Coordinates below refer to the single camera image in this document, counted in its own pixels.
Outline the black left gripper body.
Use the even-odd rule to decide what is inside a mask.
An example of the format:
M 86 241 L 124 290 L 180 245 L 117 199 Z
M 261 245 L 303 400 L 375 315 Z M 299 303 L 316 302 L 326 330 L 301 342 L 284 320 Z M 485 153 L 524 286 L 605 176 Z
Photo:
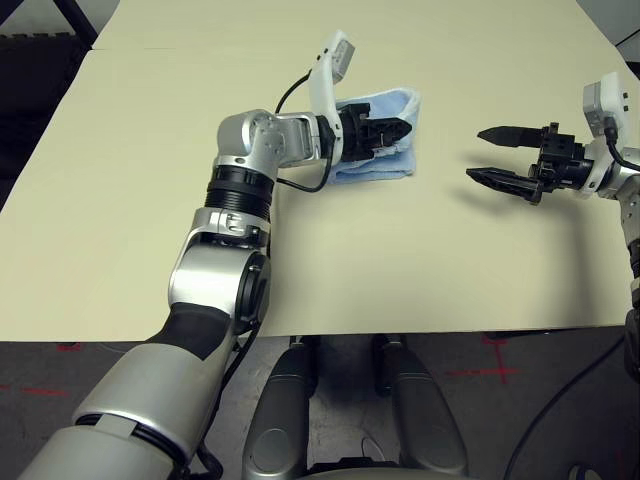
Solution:
M 369 103 L 347 104 L 338 109 L 342 125 L 342 162 L 370 160 L 373 148 L 367 144 L 369 130 Z

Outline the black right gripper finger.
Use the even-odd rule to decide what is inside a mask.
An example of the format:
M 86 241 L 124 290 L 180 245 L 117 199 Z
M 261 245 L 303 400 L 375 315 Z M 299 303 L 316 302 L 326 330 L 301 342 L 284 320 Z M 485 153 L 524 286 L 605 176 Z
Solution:
M 542 197 L 542 184 L 515 172 L 495 167 L 469 168 L 466 174 L 477 183 L 492 190 L 520 197 L 529 203 L 539 203 Z
M 542 136 L 542 129 L 517 126 L 491 127 L 477 133 L 477 137 L 484 141 L 511 148 L 539 148 Z

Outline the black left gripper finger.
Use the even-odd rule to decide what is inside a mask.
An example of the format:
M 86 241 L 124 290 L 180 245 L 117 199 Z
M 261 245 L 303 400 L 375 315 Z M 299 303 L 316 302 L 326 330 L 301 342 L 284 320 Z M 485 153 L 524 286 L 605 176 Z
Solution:
M 373 150 L 407 150 L 411 145 L 412 130 L 374 129 L 369 135 Z
M 368 126 L 372 131 L 378 133 L 410 133 L 412 125 L 406 120 L 392 118 L 368 119 Z

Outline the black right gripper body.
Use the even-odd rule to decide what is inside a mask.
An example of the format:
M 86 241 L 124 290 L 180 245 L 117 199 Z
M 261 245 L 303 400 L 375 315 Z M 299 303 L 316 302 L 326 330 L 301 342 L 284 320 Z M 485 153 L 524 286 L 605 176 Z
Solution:
M 561 134 L 559 124 L 542 128 L 538 160 L 529 168 L 536 182 L 530 203 L 537 205 L 544 193 L 556 189 L 580 190 L 591 173 L 593 161 L 585 158 L 585 148 L 574 135 Z

